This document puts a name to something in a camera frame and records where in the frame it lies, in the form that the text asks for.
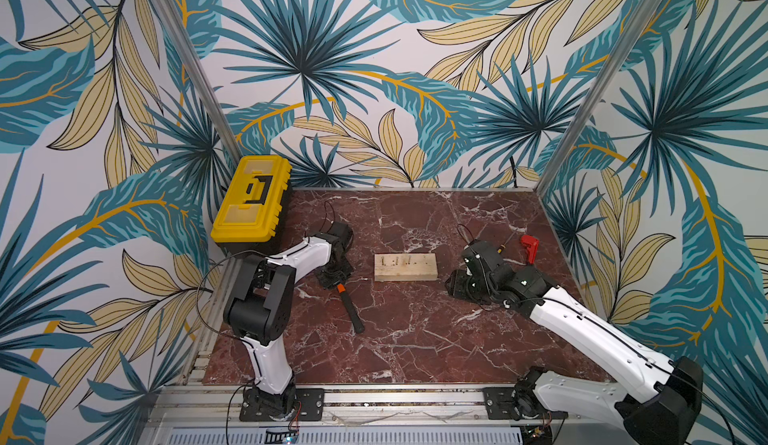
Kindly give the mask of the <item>claw hammer orange black handle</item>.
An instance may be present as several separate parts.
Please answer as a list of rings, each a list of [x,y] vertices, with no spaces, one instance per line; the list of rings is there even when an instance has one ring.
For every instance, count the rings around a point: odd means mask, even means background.
[[[341,282],[334,281],[331,287],[338,292],[342,304],[353,326],[354,333],[362,334],[365,331],[365,326],[358,315],[357,308],[355,307],[350,294],[346,290],[345,285]]]

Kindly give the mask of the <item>wooden block with nails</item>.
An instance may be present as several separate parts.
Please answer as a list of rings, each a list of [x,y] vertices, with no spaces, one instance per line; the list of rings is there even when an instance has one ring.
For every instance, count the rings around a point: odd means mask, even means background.
[[[377,282],[436,281],[436,256],[429,254],[376,254],[374,279]]]

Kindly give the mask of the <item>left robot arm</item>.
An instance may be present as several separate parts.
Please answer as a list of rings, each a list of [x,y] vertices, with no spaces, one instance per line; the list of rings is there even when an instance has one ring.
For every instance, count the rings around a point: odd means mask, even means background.
[[[226,300],[223,321],[244,344],[254,383],[244,390],[245,411],[281,420],[299,413],[300,399],[288,364],[283,333],[290,320],[295,285],[309,274],[338,291],[355,333],[365,331],[345,284],[354,268],[347,252],[354,239],[350,225],[334,222],[282,252],[244,263]]]

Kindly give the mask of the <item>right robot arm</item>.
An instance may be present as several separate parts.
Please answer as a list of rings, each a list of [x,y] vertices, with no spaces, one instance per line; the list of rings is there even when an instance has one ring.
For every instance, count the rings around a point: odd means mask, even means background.
[[[491,420],[583,416],[628,433],[638,444],[684,444],[701,412],[703,371],[630,338],[573,298],[533,265],[513,269],[490,242],[462,251],[464,269],[446,280],[448,294],[498,305],[550,330],[599,365],[610,381],[534,366],[511,387],[483,391]]]

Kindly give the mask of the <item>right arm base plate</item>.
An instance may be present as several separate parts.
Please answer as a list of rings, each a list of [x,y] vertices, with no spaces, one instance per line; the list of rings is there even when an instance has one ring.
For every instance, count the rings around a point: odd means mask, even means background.
[[[546,409],[532,391],[517,387],[486,387],[483,402],[489,420],[564,419],[568,413]]]

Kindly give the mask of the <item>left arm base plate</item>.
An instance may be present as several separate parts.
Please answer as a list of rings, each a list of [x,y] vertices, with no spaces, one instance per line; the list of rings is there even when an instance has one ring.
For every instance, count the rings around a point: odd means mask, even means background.
[[[303,422],[319,422],[325,404],[322,388],[289,386],[282,394],[270,394],[257,387],[243,392],[239,413],[241,422],[287,421],[298,418]]]

